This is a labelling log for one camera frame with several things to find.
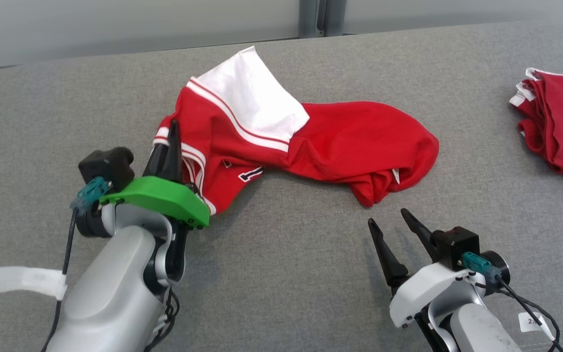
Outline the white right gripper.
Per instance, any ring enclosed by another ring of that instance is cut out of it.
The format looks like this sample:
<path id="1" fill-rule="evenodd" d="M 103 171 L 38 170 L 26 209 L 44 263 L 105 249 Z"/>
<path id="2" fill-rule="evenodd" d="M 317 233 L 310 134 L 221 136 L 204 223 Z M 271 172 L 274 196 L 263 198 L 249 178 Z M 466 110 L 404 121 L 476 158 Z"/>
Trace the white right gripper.
<path id="1" fill-rule="evenodd" d="M 431 242 L 432 232 L 408 209 L 400 210 L 408 228 L 419 238 L 432 262 L 439 261 Z M 423 328 L 440 329 L 440 318 L 446 318 L 467 304 L 484 306 L 486 279 L 471 270 L 451 270 L 440 263 L 423 267 L 413 275 L 402 265 L 384 241 L 384 233 L 374 221 L 367 221 L 385 281 L 391 289 L 390 318 L 396 328 L 410 325 L 416 316 Z"/>

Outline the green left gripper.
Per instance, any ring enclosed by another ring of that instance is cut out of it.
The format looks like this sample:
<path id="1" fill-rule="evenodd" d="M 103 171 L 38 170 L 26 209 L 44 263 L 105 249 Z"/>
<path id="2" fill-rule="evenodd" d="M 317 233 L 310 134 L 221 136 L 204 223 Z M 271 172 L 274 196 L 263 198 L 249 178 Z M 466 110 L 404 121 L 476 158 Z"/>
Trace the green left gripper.
<path id="1" fill-rule="evenodd" d="M 208 227 L 211 216 L 208 206 L 181 184 L 181 136 L 175 119 L 171 121 L 168 142 L 169 150 L 163 143 L 154 144 L 143 177 L 135 178 L 120 192 L 105 194 L 100 203 L 129 203 L 187 223 L 193 228 Z"/>

